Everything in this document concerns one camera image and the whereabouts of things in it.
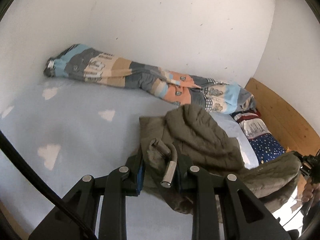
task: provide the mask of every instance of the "patchwork blanket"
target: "patchwork blanket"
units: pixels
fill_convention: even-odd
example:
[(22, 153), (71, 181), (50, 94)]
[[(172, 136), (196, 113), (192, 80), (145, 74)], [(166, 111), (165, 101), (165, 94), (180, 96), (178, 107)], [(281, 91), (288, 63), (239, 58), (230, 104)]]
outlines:
[(140, 88), (176, 105), (197, 104), (207, 112), (231, 114), (255, 109), (253, 95), (236, 83), (167, 71), (83, 44), (75, 44), (50, 58), (44, 74), (114, 87)]

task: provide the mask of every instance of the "metal bolt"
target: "metal bolt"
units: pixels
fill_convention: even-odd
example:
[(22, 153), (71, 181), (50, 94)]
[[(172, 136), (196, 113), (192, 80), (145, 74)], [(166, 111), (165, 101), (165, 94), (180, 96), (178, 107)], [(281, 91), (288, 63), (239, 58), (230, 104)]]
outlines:
[(162, 186), (162, 187), (165, 187), (165, 188), (170, 188), (170, 187), (171, 187), (171, 184), (164, 181), (164, 182), (161, 182), (161, 186)]
[(119, 171), (122, 173), (126, 173), (129, 170), (129, 168), (127, 166), (122, 166), (119, 168)]
[(234, 175), (234, 174), (229, 174), (229, 175), (227, 176), (227, 178), (228, 178), (228, 180), (235, 181), (235, 180), (237, 179), (237, 176)]
[(198, 172), (198, 171), (200, 170), (200, 168), (199, 168), (198, 166), (191, 166), (191, 167), (190, 167), (190, 170), (191, 170), (192, 172)]
[(91, 179), (92, 179), (92, 177), (90, 175), (85, 175), (85, 176), (82, 177), (82, 180), (84, 182), (89, 182)]

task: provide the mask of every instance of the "wooden headboard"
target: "wooden headboard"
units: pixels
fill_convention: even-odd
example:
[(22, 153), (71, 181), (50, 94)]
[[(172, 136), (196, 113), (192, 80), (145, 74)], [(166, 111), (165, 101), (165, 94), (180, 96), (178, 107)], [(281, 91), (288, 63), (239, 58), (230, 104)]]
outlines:
[[(254, 78), (249, 80), (245, 88), (254, 95), (262, 120), (282, 147), (289, 147), (302, 155), (317, 153), (320, 149), (319, 135), (292, 106)], [(300, 178), (299, 199), (304, 185), (305, 180)]]

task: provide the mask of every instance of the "white wall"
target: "white wall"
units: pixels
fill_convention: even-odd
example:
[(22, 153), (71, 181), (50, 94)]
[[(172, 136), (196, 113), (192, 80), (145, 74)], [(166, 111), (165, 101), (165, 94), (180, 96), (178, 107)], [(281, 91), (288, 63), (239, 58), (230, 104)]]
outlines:
[(15, 0), (0, 22), (0, 112), (73, 43), (245, 85), (267, 42), (274, 2)]
[(88, 44), (179, 72), (245, 85), (275, 0), (97, 0)]
[(0, 112), (39, 82), (48, 58), (86, 42), (94, 0), (14, 0), (0, 22)]
[(320, 135), (320, 24), (305, 0), (276, 0), (254, 78), (295, 108)]

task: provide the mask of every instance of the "patterned pillowcase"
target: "patterned pillowcase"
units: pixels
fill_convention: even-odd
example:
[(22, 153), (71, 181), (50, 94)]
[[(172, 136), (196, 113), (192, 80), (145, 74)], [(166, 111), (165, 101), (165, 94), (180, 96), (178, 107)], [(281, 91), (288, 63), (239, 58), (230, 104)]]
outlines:
[(271, 161), (285, 153), (285, 149), (270, 133), (258, 111), (256, 113), (254, 111), (243, 111), (233, 113), (231, 116), (240, 125), (249, 140), (259, 164)]

